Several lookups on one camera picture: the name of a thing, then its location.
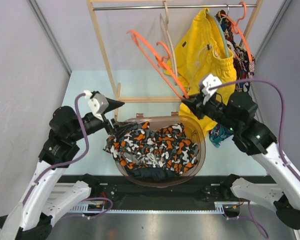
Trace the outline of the orange black camouflage shorts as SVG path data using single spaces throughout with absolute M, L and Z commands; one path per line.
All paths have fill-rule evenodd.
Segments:
M 152 167 L 181 176 L 199 162 L 199 146 L 186 136 L 182 123 L 159 130 L 151 130 L 149 121 L 129 123 L 106 139 L 103 150 L 126 171 Z

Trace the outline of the orange hanger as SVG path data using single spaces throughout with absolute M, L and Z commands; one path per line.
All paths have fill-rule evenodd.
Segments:
M 173 73 L 173 70 L 168 66 L 167 60 L 171 58 L 171 52 L 162 41 L 157 41 L 156 45 L 161 46 L 166 55 L 160 55 L 153 46 L 137 31 L 128 30 L 127 34 L 130 35 L 132 41 L 138 47 L 138 49 L 142 52 L 142 54 L 146 57 L 148 62 L 153 66 L 153 68 L 157 71 L 157 73 L 161 76 L 161 78 L 165 81 L 165 83 L 170 87 L 170 89 L 174 92 L 174 94 L 180 99 L 188 99 L 189 95 L 182 83 L 178 79 L 177 75 Z M 169 80 L 164 76 L 163 70 L 168 71 L 169 76 L 173 78 L 176 82 L 176 85 L 179 87 L 183 95 L 181 95 L 176 88 L 169 82 Z
M 244 1 L 241 1 L 238 4 L 243 7 L 243 15 L 241 17 L 239 17 L 236 21 L 234 21 L 232 18 L 230 18 L 227 14 L 221 13 L 220 16 L 223 17 L 223 18 L 226 18 L 230 21 L 231 26 L 232 26 L 232 32 L 235 35 L 240 35 L 241 36 L 241 40 L 242 40 L 242 42 L 245 46 L 245 49 L 246 49 L 246 52 L 247 52 L 247 55 L 248 55 L 248 61 L 252 62 L 253 59 L 252 59 L 252 54 L 251 54 L 249 44 L 247 43 L 245 35 L 243 34 L 243 32 L 241 31 L 241 29 L 239 27 L 240 21 L 244 20 L 246 15 L 247 15 L 247 5 Z

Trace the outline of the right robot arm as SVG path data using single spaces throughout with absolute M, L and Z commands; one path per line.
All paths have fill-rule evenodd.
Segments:
M 233 93 L 227 104 L 213 95 L 195 94 L 182 99 L 198 118 L 209 117 L 233 133 L 233 142 L 243 153 L 256 160 L 277 183 L 279 190 L 255 184 L 231 174 L 220 188 L 221 196 L 252 201 L 273 212 L 286 226 L 300 230 L 300 171 L 279 149 L 276 136 L 254 116 L 258 105 L 244 92 Z

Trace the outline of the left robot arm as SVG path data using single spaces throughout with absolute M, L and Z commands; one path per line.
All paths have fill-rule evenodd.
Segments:
M 101 129 L 114 131 L 105 114 L 124 105 L 97 93 L 88 98 L 91 109 L 81 117 L 79 107 L 61 106 L 49 122 L 48 139 L 26 192 L 8 215 L 0 217 L 0 240 L 45 240 L 55 224 L 82 201 L 102 200 L 100 181 L 84 174 L 74 186 L 47 204 L 56 183 L 65 170 L 89 151 L 88 135 Z

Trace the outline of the yellow shorts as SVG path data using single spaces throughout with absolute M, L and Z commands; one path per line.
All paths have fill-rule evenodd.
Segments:
M 189 96 L 199 93 L 199 82 L 209 74 L 218 77 L 223 84 L 237 78 L 234 54 L 229 49 L 229 57 L 226 57 L 218 27 L 206 11 L 209 9 L 196 15 L 174 47 L 178 79 Z

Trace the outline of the colourful patterned shorts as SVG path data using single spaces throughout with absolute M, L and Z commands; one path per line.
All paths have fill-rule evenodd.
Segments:
M 215 17 L 221 25 L 230 50 L 234 53 L 233 66 L 236 70 L 236 79 L 251 79 L 255 75 L 255 57 L 251 54 L 252 62 L 249 62 L 246 47 L 243 44 L 241 36 L 232 32 L 231 22 L 220 14 L 226 14 L 226 12 L 220 10 Z M 209 131 L 209 140 L 216 148 L 218 148 L 224 140 L 232 135 L 233 133 L 229 129 L 218 123 Z

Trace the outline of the teal hanger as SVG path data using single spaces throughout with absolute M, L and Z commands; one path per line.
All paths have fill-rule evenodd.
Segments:
M 218 22 L 218 20 L 216 19 L 216 17 L 215 17 L 212 13 L 210 13 L 210 11 L 206 11 L 206 14 L 207 14 L 208 16 L 210 16 L 210 17 L 213 19 L 213 21 L 215 22 L 215 24 L 216 24 L 216 26 L 217 26 L 217 28 L 218 28 L 218 31 L 219 31 L 219 33 L 220 33 L 221 39 L 222 39 L 222 43 L 223 43 L 223 47 L 224 47 L 225 56 L 226 56 L 227 58 L 229 58 L 229 57 L 230 57 L 229 47 L 228 47 L 227 40 L 226 40 L 226 38 L 225 38 L 225 35 L 224 35 L 224 32 L 223 32 L 223 30 L 222 30 L 222 27 L 221 27 L 220 23 Z

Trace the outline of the dark navy shorts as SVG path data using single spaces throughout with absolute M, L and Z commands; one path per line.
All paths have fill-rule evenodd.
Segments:
M 169 169 L 157 168 L 157 167 L 144 167 L 136 169 L 128 169 L 127 173 L 136 179 L 149 179 L 155 182 L 164 181 L 176 177 L 176 173 Z

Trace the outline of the beige wooden hanger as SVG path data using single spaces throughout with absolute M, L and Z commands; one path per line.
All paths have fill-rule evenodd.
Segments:
M 177 62 L 176 62 L 176 56 L 175 56 L 175 51 L 174 51 L 174 46 L 172 43 L 172 39 L 169 33 L 169 13 L 168 13 L 168 5 L 166 1 L 162 2 L 162 6 L 165 11 L 165 16 L 162 16 L 162 14 L 159 15 L 159 23 L 160 23 L 160 28 L 161 32 L 164 36 L 165 43 L 168 47 L 168 50 L 170 51 L 170 61 L 171 61 L 171 67 L 172 67 L 172 72 L 176 75 L 178 73 L 177 71 Z

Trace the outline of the translucent pink laundry basket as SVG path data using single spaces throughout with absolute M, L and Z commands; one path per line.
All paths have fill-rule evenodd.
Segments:
M 124 123 L 142 123 L 146 121 L 150 122 L 151 130 L 159 130 L 172 124 L 182 123 L 185 126 L 185 135 L 189 137 L 189 139 L 194 143 L 198 144 L 198 163 L 194 168 L 190 169 L 189 172 L 183 174 L 182 176 L 174 176 L 172 178 L 161 181 L 155 181 L 150 178 L 136 179 L 135 177 L 130 176 L 127 170 L 125 170 L 123 166 L 120 166 L 120 164 L 117 163 L 116 167 L 118 168 L 120 173 L 132 183 L 154 188 L 167 188 L 179 185 L 189 181 L 196 174 L 198 174 L 205 162 L 206 157 L 206 141 L 199 124 L 188 116 L 179 116 L 177 112 L 172 112 L 170 116 L 151 117 L 145 117 L 142 113 L 138 113 L 136 114 L 135 118 L 130 118 L 124 121 Z

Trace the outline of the metal hanging rod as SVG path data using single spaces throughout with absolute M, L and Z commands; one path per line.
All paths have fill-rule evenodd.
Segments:
M 201 9 L 201 8 L 241 8 L 243 4 L 202 4 L 202 5 L 170 5 L 168 9 Z M 97 11 L 120 11 L 120 10 L 158 10 L 164 9 L 164 5 L 152 6 L 112 6 L 112 7 L 93 7 L 94 12 Z

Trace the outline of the wooden clothes rack frame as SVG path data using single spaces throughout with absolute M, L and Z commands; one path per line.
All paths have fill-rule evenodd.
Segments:
M 87 7 L 88 7 L 90 18 L 91 18 L 91 21 L 93 24 L 94 32 L 95 32 L 96 38 L 98 40 L 99 48 L 100 48 L 100 51 L 102 54 L 102 59 L 105 64 L 106 72 L 107 72 L 109 82 L 111 84 L 111 88 L 112 88 L 115 99 L 118 101 L 123 101 L 125 103 L 178 103 L 180 101 L 180 99 L 177 96 L 176 97 L 172 97 L 172 96 L 121 97 L 121 84 L 119 83 L 118 85 L 115 85 L 115 80 L 114 80 L 114 77 L 112 74 L 112 70 L 111 70 L 111 66 L 109 63 L 108 56 L 107 56 L 104 40 L 103 40 L 100 26 L 98 23 L 98 18 L 95 13 L 96 11 L 92 10 L 92 8 L 94 7 L 94 3 L 96 3 L 96 1 L 88 0 L 86 3 L 87 3 Z M 248 36 L 252 30 L 252 27 L 256 21 L 256 18 L 259 14 L 262 4 L 263 4 L 262 0 L 257 0 L 253 4 L 246 3 L 247 8 L 253 8 L 253 11 L 249 17 L 248 23 L 245 27 L 245 30 L 242 31 L 245 36 L 246 41 L 247 41 L 247 38 L 248 38 Z

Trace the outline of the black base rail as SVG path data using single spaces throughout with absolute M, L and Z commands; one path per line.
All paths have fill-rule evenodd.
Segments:
M 98 175 L 103 192 L 115 210 L 211 210 L 213 203 L 247 203 L 219 185 L 226 176 L 195 176 L 184 183 L 157 188 L 142 186 L 124 176 Z

